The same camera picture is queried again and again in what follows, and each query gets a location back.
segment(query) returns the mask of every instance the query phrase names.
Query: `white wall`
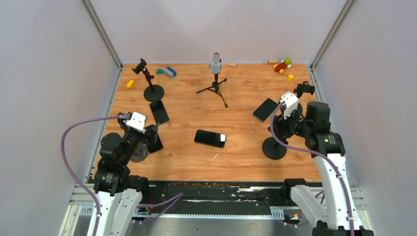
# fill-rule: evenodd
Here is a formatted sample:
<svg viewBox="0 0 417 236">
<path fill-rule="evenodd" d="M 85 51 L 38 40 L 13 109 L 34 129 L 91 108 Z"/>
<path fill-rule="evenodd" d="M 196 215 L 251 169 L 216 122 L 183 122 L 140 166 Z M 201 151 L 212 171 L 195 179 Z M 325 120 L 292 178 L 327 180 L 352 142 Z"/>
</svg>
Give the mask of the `white wall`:
<svg viewBox="0 0 417 236">
<path fill-rule="evenodd" d="M 377 236 L 417 229 L 416 9 L 357 0 L 317 69 Z"/>
<path fill-rule="evenodd" d="M 311 63 L 345 1 L 91 0 L 124 63 Z"/>
<path fill-rule="evenodd" d="M 117 69 L 79 0 L 2 1 L 0 32 L 0 235 L 56 236 L 75 185 L 61 135 L 105 114 Z M 83 179 L 100 125 L 68 135 Z"/>
</svg>

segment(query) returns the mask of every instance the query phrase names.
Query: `yellow block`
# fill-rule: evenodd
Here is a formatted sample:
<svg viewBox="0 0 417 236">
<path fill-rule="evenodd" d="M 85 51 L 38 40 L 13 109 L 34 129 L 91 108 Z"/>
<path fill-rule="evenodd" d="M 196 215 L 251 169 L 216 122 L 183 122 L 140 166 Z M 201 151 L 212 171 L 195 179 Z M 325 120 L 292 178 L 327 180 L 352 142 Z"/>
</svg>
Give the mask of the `yellow block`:
<svg viewBox="0 0 417 236">
<path fill-rule="evenodd" d="M 294 78 L 294 75 L 290 74 L 290 75 L 287 77 L 287 80 L 291 82 L 291 81 L 293 80 L 293 78 Z"/>
<path fill-rule="evenodd" d="M 129 83 L 127 83 L 126 87 L 128 87 L 130 89 L 134 82 L 135 82 L 134 80 L 129 81 Z"/>
</svg>

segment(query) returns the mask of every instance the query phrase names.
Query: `black smartphone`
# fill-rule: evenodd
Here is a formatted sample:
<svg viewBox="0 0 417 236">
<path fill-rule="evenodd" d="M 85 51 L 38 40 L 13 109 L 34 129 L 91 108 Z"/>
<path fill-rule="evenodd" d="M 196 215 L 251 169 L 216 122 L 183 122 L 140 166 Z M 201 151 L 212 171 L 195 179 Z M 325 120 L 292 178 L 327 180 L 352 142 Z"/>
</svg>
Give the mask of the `black smartphone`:
<svg viewBox="0 0 417 236">
<path fill-rule="evenodd" d="M 164 149 L 164 146 L 162 145 L 161 139 L 159 138 L 159 134 L 156 134 L 156 143 L 148 143 L 148 151 L 150 154 L 152 154 L 157 151 L 161 151 L 162 149 Z"/>
<path fill-rule="evenodd" d="M 256 119 L 264 122 L 277 106 L 278 104 L 276 102 L 268 98 L 265 100 L 265 102 L 262 103 L 262 105 L 258 107 L 258 109 L 253 112 L 253 116 L 256 117 Z"/>
<path fill-rule="evenodd" d="M 167 111 L 165 110 L 164 104 L 161 100 L 152 102 L 149 106 L 152 111 L 153 118 L 155 118 L 155 122 L 158 122 L 160 125 L 169 122 Z"/>
<path fill-rule="evenodd" d="M 194 142 L 198 144 L 224 148 L 224 144 L 226 143 L 226 135 L 199 129 L 197 130 Z"/>
</svg>

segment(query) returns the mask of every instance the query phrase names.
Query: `gray floor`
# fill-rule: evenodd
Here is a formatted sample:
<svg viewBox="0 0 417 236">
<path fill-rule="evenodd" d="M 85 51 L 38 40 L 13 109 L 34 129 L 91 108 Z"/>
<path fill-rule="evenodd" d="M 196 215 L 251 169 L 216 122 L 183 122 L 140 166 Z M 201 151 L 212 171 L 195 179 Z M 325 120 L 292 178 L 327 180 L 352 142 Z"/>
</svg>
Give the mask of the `gray floor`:
<svg viewBox="0 0 417 236">
<path fill-rule="evenodd" d="M 74 236 L 87 234 L 90 217 L 80 217 Z M 296 228 L 272 220 L 159 218 L 131 223 L 126 236 L 309 236 L 309 225 Z"/>
</svg>

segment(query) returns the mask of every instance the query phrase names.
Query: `microphone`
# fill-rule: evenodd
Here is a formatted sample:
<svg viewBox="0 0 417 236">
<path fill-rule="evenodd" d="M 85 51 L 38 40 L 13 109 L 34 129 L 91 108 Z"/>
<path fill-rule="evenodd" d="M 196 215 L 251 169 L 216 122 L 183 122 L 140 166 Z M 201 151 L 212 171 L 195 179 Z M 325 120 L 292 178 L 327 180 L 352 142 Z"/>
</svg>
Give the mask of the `microphone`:
<svg viewBox="0 0 417 236">
<path fill-rule="evenodd" d="M 210 65 L 208 65 L 208 70 L 213 74 L 218 74 L 221 71 L 221 59 L 219 53 L 213 54 L 213 59 L 211 59 Z"/>
</svg>

